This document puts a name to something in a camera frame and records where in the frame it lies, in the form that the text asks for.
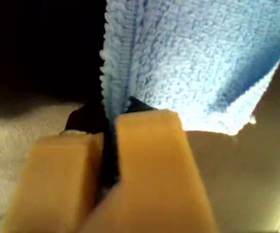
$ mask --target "dark background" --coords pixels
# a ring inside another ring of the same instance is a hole
[[[0,0],[0,87],[101,100],[105,0]]]

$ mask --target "blue microfiber cloth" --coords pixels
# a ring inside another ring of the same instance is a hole
[[[236,134],[280,63],[280,0],[107,0],[100,52],[114,119],[134,96],[185,130]]]

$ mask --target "towel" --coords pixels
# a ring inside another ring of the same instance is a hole
[[[107,0],[100,56],[110,122],[129,96],[185,130],[237,134],[280,64],[280,0]]]

